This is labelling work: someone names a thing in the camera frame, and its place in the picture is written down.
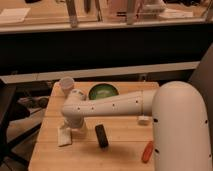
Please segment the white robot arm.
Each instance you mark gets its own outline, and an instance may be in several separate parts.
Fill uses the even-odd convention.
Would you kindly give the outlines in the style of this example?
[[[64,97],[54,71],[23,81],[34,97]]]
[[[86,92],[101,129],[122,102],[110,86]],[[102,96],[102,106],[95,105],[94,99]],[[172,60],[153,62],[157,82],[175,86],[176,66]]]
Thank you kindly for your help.
[[[206,105],[200,92],[186,82],[97,100],[87,100],[74,89],[61,112],[72,128],[82,127],[86,117],[150,115],[155,171],[213,171]]]

